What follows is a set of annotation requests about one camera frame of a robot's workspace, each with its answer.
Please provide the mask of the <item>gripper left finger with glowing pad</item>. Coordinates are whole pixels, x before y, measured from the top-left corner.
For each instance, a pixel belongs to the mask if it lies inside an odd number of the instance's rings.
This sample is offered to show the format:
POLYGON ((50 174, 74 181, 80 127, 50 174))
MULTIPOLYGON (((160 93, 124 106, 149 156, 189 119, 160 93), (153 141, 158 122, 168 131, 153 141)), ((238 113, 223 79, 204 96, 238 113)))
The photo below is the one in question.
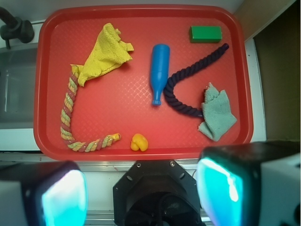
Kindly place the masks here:
POLYGON ((72 161, 0 167, 2 226, 83 226, 87 206, 86 178, 72 161))

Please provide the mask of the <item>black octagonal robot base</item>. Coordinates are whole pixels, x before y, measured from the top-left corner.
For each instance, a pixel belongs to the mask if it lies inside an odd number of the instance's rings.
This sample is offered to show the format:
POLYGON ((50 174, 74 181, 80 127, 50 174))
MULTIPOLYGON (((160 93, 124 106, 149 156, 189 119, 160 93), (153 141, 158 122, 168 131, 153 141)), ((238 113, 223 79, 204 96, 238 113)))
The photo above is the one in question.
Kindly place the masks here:
POLYGON ((174 160, 136 161, 113 187, 118 226, 203 226, 196 180, 174 160))

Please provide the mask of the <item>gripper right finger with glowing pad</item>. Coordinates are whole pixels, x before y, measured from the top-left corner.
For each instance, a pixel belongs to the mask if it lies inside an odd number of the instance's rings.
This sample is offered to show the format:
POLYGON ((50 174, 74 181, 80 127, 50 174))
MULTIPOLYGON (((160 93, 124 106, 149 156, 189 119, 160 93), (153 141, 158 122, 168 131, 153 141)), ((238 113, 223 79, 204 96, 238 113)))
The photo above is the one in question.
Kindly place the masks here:
POLYGON ((196 171, 201 203, 216 226, 298 226, 301 144, 266 141, 212 146, 196 171))

